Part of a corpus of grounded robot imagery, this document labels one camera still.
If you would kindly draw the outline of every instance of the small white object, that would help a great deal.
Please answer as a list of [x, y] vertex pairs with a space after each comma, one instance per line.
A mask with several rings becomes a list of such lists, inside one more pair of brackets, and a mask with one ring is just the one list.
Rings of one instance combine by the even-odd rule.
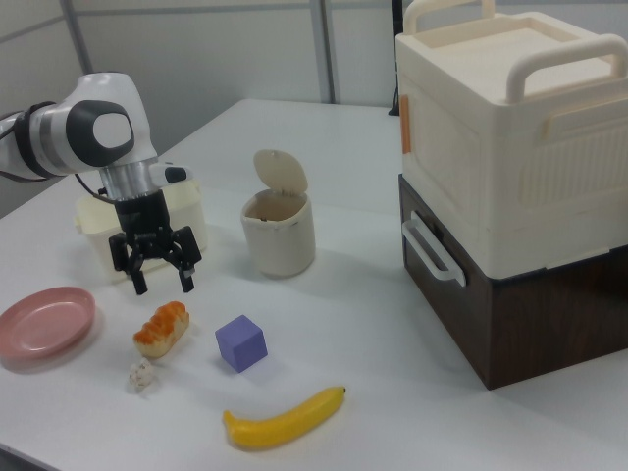
[[316, 252], [307, 178], [286, 152], [260, 150], [253, 160], [270, 189], [257, 193], [240, 214], [251, 257], [265, 275], [296, 275], [312, 263]]
[[142, 358], [139, 364], [132, 364], [129, 382], [136, 388], [142, 389], [150, 385], [154, 378], [153, 365], [146, 358]]
[[[170, 226], [173, 230], [190, 226], [199, 250], [207, 247], [207, 228], [201, 207], [200, 187], [196, 180], [165, 186], [162, 191], [170, 213]], [[125, 272], [117, 272], [111, 260], [109, 237], [122, 231], [113, 204], [98, 201], [92, 196], [84, 196], [77, 201], [75, 225], [80, 233], [87, 236], [92, 251], [111, 282], [125, 280]], [[164, 266], [164, 260], [146, 260], [143, 271]]]
[[396, 39], [403, 176], [483, 273], [505, 279], [628, 244], [628, 44], [540, 13]]

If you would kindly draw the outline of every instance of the brown drawer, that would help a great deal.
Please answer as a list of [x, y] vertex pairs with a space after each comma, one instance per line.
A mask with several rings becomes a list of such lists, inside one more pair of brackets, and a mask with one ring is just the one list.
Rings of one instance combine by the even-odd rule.
[[[628, 347], [628, 246], [552, 270], [492, 280], [403, 176], [399, 196], [401, 222], [416, 213], [460, 268], [462, 283], [439, 280], [435, 267], [431, 271], [403, 238], [408, 273], [488, 389]], [[437, 275], [446, 271], [436, 252], [411, 231]]]

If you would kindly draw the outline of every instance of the yellow banana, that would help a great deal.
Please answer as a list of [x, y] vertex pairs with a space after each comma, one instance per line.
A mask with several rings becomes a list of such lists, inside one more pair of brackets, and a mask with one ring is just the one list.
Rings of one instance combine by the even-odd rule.
[[309, 432], [336, 412], [346, 389], [342, 386], [326, 388], [305, 402], [276, 417], [266, 420], [238, 419], [226, 410], [223, 420], [229, 438], [245, 448], [266, 448], [282, 445]]

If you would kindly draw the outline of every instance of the cream plastic basket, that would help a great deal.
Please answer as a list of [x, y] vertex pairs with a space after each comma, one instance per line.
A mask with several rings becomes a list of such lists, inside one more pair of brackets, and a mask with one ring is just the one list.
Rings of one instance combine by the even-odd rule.
[[[201, 207], [200, 188], [195, 180], [175, 183], [162, 188], [173, 230], [190, 226], [200, 250], [207, 247], [207, 228]], [[99, 201], [92, 196], [84, 196], [76, 203], [75, 226], [87, 236], [96, 258], [105, 274], [112, 282], [125, 280], [124, 272], [114, 269], [109, 248], [109, 237], [122, 229], [113, 205]], [[142, 270], [148, 271], [165, 265], [164, 260], [146, 260]]]

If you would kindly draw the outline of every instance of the stacked storage box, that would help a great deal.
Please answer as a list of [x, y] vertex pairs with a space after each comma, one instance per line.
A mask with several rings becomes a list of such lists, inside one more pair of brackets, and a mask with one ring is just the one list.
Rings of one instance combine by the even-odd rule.
[[417, 31], [462, 3], [396, 40], [404, 253], [495, 388], [628, 346], [628, 45], [493, 0]]

